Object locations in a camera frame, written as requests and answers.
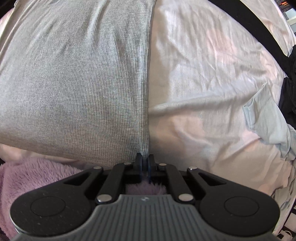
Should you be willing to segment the light blue shirt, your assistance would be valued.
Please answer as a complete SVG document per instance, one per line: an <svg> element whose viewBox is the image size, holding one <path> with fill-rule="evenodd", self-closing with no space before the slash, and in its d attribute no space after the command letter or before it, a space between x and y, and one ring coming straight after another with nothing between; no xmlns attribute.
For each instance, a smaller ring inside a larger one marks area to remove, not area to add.
<svg viewBox="0 0 296 241"><path fill-rule="evenodd" d="M247 128L264 143L275 145L280 157L292 165L287 187L273 195L281 210L291 208L295 201L295 128L286 122L267 83L243 106L243 112Z"/></svg>

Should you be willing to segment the black garment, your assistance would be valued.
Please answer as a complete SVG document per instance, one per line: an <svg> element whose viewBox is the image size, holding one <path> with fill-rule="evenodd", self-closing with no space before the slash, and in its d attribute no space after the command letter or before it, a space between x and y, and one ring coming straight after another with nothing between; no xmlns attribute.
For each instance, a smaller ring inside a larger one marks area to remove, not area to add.
<svg viewBox="0 0 296 241"><path fill-rule="evenodd" d="M288 57L287 70L288 74L283 79L278 107L287 123L295 128L295 45Z"/></svg>

